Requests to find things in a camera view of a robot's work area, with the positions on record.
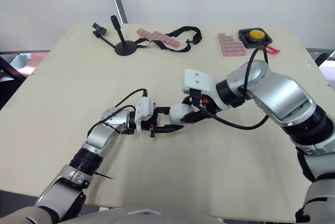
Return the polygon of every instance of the pink plastic block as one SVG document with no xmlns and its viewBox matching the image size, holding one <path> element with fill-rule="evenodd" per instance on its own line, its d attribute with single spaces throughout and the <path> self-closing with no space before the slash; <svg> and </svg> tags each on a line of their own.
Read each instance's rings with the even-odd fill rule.
<svg viewBox="0 0 335 224">
<path fill-rule="evenodd" d="M 163 33 L 160 33 L 158 31 L 155 31 L 154 33 L 150 33 L 148 31 L 146 31 L 145 29 L 138 29 L 137 30 L 137 34 L 140 36 L 140 37 L 143 37 L 143 38 L 146 38 L 148 39 L 149 41 L 152 41 L 152 40 L 159 40 L 159 41 L 162 41 L 164 44 L 167 44 L 167 45 L 170 45 L 174 48 L 178 48 L 180 46 L 180 42 L 167 36 L 167 35 L 164 35 Z"/>
<path fill-rule="evenodd" d="M 140 37 L 143 37 L 143 38 L 148 39 L 149 41 L 152 41 L 152 40 L 153 40 L 152 33 L 146 31 L 145 29 L 141 29 L 141 28 L 139 28 L 139 29 L 137 30 L 137 34 L 138 34 Z"/>
<path fill-rule="evenodd" d="M 167 44 L 167 45 L 170 45 L 174 48 L 178 48 L 180 46 L 180 42 L 167 36 L 167 35 L 164 35 L 163 33 L 160 33 L 158 31 L 155 31 L 153 34 L 153 38 L 155 40 L 160 40 L 162 41 L 164 44 Z"/>
<path fill-rule="evenodd" d="M 219 33 L 218 39 L 224 57 L 238 57 L 246 54 L 243 43 L 234 41 L 232 36 L 226 36 L 225 33 Z"/>
</svg>

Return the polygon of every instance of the white wall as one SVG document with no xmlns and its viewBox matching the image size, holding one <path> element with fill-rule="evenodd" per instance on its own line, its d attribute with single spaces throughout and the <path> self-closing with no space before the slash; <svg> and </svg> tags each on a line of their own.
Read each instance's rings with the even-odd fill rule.
<svg viewBox="0 0 335 224">
<path fill-rule="evenodd" d="M 122 0 L 122 3 L 129 23 L 287 26 L 295 30 L 306 47 L 335 48 L 335 0 Z"/>
<path fill-rule="evenodd" d="M 0 0 L 0 51 L 50 50 L 71 25 L 114 14 L 114 0 Z"/>
</svg>

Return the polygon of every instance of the wooden table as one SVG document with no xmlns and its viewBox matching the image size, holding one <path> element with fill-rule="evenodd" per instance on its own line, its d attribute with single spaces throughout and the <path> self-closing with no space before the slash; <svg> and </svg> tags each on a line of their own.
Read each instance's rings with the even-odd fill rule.
<svg viewBox="0 0 335 224">
<path fill-rule="evenodd" d="M 104 26 L 106 38 L 119 42 L 112 26 Z M 126 39 L 135 40 L 138 28 L 170 32 L 178 27 L 122 25 L 122 30 Z M 121 57 L 93 36 L 91 25 L 72 27 L 0 111 L 0 189 L 38 196 L 69 163 L 102 112 L 131 91 L 145 87 L 157 106 L 171 106 L 186 96 L 184 69 L 221 81 L 248 61 L 252 49 L 245 57 L 223 57 L 217 40 L 219 32 L 237 38 L 241 28 L 199 28 L 203 40 L 187 53 L 152 44 Z M 269 55 L 271 69 L 293 77 L 335 116 L 335 94 L 294 33 L 264 29 L 281 50 Z M 192 36 L 181 34 L 181 47 Z M 139 99 L 135 95 L 128 103 Z M 219 116 L 253 125 L 264 115 L 249 101 Z M 95 177 L 86 191 L 89 204 L 174 206 L 238 219 L 294 221 L 310 184 L 294 145 L 270 120 L 252 131 L 208 119 L 185 133 L 120 136 L 98 171 L 114 179 Z"/>
</svg>

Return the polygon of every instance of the yellow button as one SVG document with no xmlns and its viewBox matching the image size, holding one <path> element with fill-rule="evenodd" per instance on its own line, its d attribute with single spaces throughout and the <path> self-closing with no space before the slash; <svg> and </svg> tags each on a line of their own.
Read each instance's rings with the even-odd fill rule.
<svg viewBox="0 0 335 224">
<path fill-rule="evenodd" d="M 265 38 L 265 33 L 258 29 L 253 29 L 249 32 L 249 37 L 254 40 L 263 40 Z"/>
</svg>

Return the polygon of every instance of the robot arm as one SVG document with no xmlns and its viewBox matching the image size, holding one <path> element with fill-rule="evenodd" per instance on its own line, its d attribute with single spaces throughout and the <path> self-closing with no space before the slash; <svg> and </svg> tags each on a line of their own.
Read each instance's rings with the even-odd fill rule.
<svg viewBox="0 0 335 224">
<path fill-rule="evenodd" d="M 184 100 L 187 104 L 171 107 L 170 118 L 175 124 L 190 124 L 208 118 L 206 111 L 215 114 L 241 105 L 247 64 L 219 83 L 207 73 L 186 70 L 183 90 L 190 96 Z M 303 174 L 312 182 L 303 208 L 296 213 L 297 222 L 333 223 L 335 120 L 297 82 L 272 72 L 264 61 L 253 61 L 247 87 L 246 99 L 253 99 L 290 136 Z M 194 112 L 191 105 L 201 110 Z M 175 108 L 182 108 L 185 114 L 178 114 Z"/>
<path fill-rule="evenodd" d="M 35 207 L 21 209 L 3 219 L 5 223 L 57 223 L 79 213 L 93 174 L 113 147 L 119 134 L 136 130 L 167 133 L 180 130 L 217 112 L 240 106 L 245 99 L 256 104 L 291 138 L 297 148 L 304 175 L 312 181 L 297 222 L 333 223 L 335 220 L 335 120 L 328 116 L 294 80 L 274 73 L 267 63 L 253 61 L 246 94 L 243 90 L 247 64 L 216 83 L 207 73 L 186 70 L 181 104 L 156 107 L 143 97 L 136 111 L 110 108 L 89 132 L 81 149 L 65 165 L 39 197 Z M 170 125 L 158 126 L 158 114 L 170 117 Z"/>
</svg>

